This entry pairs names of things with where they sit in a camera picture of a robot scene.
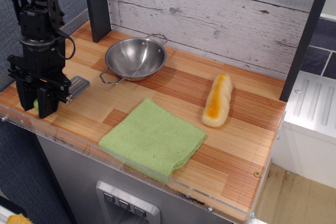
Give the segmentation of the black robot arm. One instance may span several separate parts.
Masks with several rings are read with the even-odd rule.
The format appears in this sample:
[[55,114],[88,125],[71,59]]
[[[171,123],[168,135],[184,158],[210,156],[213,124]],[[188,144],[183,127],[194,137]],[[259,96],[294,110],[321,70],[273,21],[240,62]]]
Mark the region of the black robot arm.
[[35,108],[41,119],[53,114],[60,102],[69,103],[71,81],[63,68],[69,59],[61,31],[64,12],[58,0],[11,0],[21,36],[22,56],[8,56],[8,74],[16,81],[20,104],[25,111]]

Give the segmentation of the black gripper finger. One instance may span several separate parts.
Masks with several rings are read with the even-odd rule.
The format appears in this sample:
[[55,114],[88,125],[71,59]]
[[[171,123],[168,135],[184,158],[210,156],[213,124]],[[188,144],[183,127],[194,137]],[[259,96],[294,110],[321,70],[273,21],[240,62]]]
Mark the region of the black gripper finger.
[[16,88],[20,100],[20,104],[24,111],[28,111],[34,107],[36,99],[36,89],[34,86],[19,77],[16,78]]
[[59,100],[53,90],[39,88],[37,90],[39,118],[44,119],[58,109]]

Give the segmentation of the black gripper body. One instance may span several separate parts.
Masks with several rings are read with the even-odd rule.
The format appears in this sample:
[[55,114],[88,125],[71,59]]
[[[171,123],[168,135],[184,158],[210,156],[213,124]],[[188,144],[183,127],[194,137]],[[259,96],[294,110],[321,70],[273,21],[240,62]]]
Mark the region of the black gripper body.
[[22,43],[23,55],[10,55],[9,75],[31,83],[37,90],[53,90],[59,102],[65,103],[70,95],[70,80],[63,73],[66,64],[66,45],[64,40],[54,40],[47,45],[28,45]]

